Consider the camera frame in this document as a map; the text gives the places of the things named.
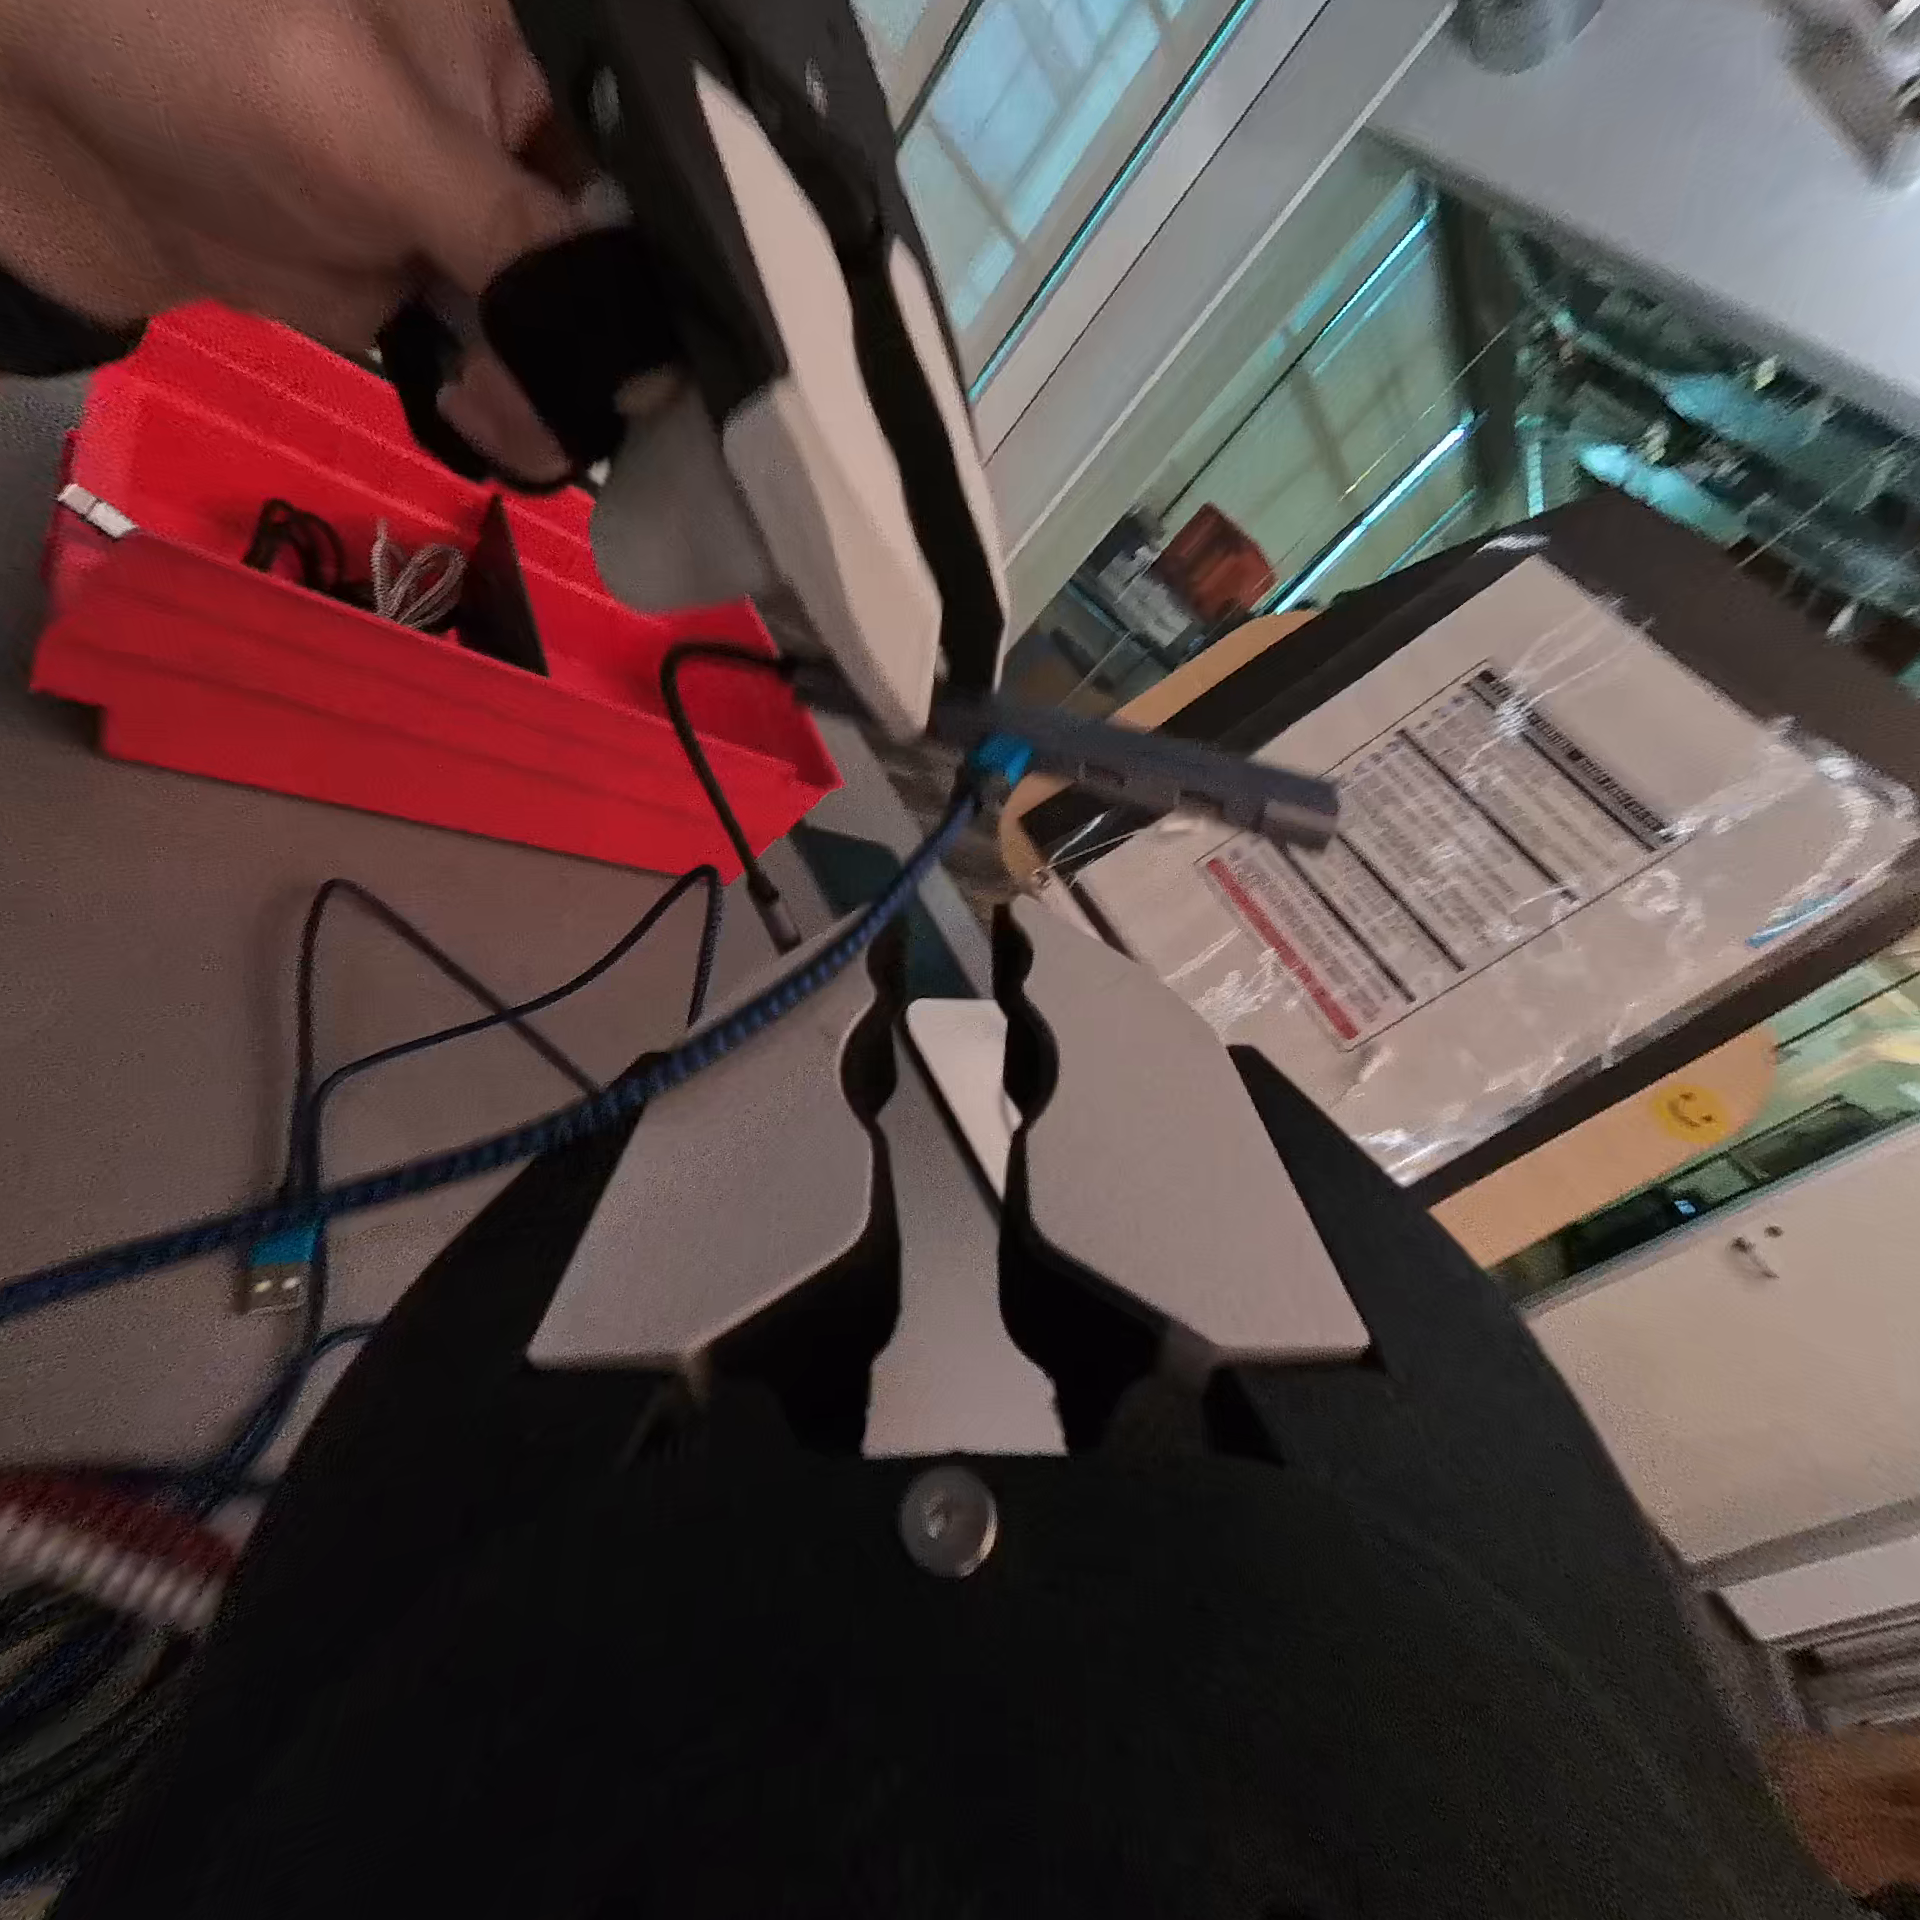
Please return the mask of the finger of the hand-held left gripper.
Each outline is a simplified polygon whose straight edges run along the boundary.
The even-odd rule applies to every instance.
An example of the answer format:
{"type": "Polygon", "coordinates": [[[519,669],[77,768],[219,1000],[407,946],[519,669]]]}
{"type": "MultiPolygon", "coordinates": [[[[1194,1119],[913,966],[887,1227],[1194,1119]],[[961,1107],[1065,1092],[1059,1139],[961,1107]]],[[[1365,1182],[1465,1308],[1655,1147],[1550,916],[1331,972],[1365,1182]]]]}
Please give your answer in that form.
{"type": "Polygon", "coordinates": [[[704,71],[695,97],[784,354],[784,373],[723,425],[726,462],[865,714],[920,733],[945,603],[860,369],[843,263],[740,97],[704,71]]]}
{"type": "Polygon", "coordinates": [[[997,504],[974,411],[919,252],[887,237],[885,288],[902,336],[903,491],[939,590],[939,657],[952,692],[997,692],[1009,640],[997,504]]]}

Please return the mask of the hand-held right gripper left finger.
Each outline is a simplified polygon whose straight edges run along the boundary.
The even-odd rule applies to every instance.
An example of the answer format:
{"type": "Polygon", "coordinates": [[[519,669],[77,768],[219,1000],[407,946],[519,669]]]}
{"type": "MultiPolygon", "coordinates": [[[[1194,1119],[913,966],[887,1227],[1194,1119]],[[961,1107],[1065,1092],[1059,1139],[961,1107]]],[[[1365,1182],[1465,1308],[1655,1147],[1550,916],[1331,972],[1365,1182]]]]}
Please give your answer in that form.
{"type": "Polygon", "coordinates": [[[880,1112],[903,926],[658,1095],[565,1261],[527,1359],[865,1391],[902,1315],[880,1112]]]}

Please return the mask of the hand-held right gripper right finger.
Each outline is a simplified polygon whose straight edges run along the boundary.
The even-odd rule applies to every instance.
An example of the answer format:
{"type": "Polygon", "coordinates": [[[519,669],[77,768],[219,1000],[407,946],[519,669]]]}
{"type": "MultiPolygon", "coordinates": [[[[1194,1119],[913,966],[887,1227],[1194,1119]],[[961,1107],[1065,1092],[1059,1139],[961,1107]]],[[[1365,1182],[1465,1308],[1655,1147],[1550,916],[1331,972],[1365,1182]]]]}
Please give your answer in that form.
{"type": "Polygon", "coordinates": [[[997,914],[1017,1139],[999,1314],[1062,1401],[1372,1345],[1227,1044],[1151,970],[1018,897],[997,914]]]}

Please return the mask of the grey usb hub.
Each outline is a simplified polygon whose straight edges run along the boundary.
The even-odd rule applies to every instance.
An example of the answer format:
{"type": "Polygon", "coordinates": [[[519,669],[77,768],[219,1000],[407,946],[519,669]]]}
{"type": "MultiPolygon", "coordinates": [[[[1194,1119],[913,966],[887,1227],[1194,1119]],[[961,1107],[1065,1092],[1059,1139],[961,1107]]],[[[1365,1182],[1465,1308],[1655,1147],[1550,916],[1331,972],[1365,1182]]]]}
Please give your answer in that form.
{"type": "Polygon", "coordinates": [[[1047,778],[1120,807],[1204,812],[1277,844],[1323,848],[1340,830],[1331,781],[1069,707],[1018,707],[1003,700],[939,692],[927,733],[1003,787],[1047,778]]]}

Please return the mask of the red plastic bin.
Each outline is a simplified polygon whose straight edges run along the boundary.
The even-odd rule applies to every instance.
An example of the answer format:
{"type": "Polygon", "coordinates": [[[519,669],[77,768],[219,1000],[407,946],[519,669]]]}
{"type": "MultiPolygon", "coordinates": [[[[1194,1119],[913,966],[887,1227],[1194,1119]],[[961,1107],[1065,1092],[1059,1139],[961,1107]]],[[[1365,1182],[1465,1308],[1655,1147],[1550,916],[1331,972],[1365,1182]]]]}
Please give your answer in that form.
{"type": "Polygon", "coordinates": [[[621,607],[587,494],[453,477],[374,373],[219,304],[156,319],[92,380],[58,477],[129,531],[51,509],[28,684],[92,707],[107,759],[624,867],[740,876],[658,662],[679,640],[759,657],[769,640],[747,603],[621,607]],[[249,567],[270,499],[337,531],[350,580],[370,578],[374,531],[473,557],[500,505],[548,669],[410,634],[284,563],[249,567]]]}

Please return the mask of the person's left hand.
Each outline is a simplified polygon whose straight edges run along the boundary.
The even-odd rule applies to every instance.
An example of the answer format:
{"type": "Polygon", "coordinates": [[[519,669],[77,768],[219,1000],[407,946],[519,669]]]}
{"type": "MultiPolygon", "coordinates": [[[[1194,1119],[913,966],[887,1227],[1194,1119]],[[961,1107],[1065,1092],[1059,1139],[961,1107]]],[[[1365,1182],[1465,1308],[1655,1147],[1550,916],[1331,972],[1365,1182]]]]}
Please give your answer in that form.
{"type": "Polygon", "coordinates": [[[4,2],[4,269],[129,334],[191,299],[370,346],[577,230],[509,2],[4,2]]]}

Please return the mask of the large grid window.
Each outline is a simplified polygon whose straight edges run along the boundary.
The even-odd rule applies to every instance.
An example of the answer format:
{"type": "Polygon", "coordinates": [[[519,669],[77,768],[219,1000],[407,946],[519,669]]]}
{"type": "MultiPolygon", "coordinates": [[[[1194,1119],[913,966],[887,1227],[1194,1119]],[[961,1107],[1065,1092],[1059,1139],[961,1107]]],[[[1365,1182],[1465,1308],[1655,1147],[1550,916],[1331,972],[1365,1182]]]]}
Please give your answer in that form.
{"type": "Polygon", "coordinates": [[[1032,621],[1394,191],[1454,2],[863,2],[1032,621]]]}

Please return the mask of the white cabinet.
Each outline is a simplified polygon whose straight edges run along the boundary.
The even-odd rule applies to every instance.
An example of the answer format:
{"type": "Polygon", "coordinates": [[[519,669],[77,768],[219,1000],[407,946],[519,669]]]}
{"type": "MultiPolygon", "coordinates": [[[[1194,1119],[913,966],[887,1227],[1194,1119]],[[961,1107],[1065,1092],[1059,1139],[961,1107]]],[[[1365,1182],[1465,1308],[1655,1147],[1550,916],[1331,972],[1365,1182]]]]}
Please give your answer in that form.
{"type": "Polygon", "coordinates": [[[1524,1320],[1694,1568],[1906,1505],[1917,1125],[1711,1212],[1524,1320]]]}

